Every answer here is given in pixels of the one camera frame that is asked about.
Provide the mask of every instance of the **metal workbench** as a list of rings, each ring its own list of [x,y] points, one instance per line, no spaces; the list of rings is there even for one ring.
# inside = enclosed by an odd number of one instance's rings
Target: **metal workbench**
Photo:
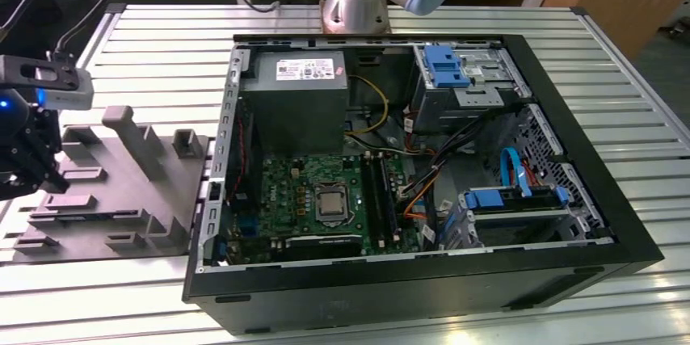
[[[232,35],[316,33],[317,14],[313,6],[284,7],[268,15],[244,6],[128,6],[107,14],[80,60],[93,76],[93,109],[64,112],[61,124],[91,124],[104,135],[104,107],[128,104],[135,120],[152,124],[159,135],[183,127],[213,137]],[[392,7],[390,17],[395,32],[524,35],[666,260],[550,309],[273,334],[267,340],[415,345],[687,341],[690,136],[598,27],[568,9],[454,7],[419,18]],[[25,228],[21,210],[39,199],[28,196],[7,205],[0,260],[12,254],[12,233]],[[195,305],[180,302],[185,264],[185,257],[173,257],[1,267],[0,343],[241,340]]]

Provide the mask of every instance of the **blue drive bracket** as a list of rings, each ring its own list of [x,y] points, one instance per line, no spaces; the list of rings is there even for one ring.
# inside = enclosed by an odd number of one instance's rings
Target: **blue drive bracket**
[[[463,70],[463,60],[450,46],[424,46],[423,57],[436,88],[467,88],[472,85]]]

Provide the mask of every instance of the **motherboard chip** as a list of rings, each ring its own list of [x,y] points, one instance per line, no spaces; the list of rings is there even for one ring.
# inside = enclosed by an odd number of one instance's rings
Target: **motherboard chip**
[[[324,193],[319,196],[321,204],[319,211],[321,214],[342,214],[343,200],[342,193]]]
[[[348,218],[347,188],[342,184],[320,186],[316,192],[316,220],[320,222],[346,221]]]

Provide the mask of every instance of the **floor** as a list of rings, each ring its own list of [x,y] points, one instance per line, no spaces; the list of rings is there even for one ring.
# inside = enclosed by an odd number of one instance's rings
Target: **floor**
[[[257,3],[269,3],[272,0],[252,0]],[[300,2],[300,0],[280,0],[284,4]],[[71,27],[87,12],[87,8],[96,0],[57,0],[64,14],[63,23],[53,27],[52,36],[57,39],[59,34]],[[233,0],[111,0],[111,2],[125,2],[131,4],[233,4]],[[87,32],[95,28],[97,20],[91,23],[71,42],[71,49],[77,54],[89,38]],[[667,32],[659,32],[639,57],[634,60],[634,66],[642,76],[667,102],[670,108],[679,116],[683,123],[690,126],[690,92],[686,91],[690,80],[690,37],[682,36],[671,40]]]

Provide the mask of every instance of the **red cable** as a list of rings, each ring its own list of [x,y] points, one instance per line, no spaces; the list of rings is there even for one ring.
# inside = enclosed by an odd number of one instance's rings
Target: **red cable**
[[[241,166],[239,167],[239,176],[237,176],[237,182],[235,182],[235,187],[232,188],[232,192],[229,196],[227,196],[227,200],[232,200],[232,197],[235,196],[235,193],[239,189],[239,183],[241,182],[241,177],[244,175],[244,164],[245,164],[245,156],[244,156],[244,126],[241,124],[241,117],[237,115],[237,126],[239,126],[239,154],[241,158]]]

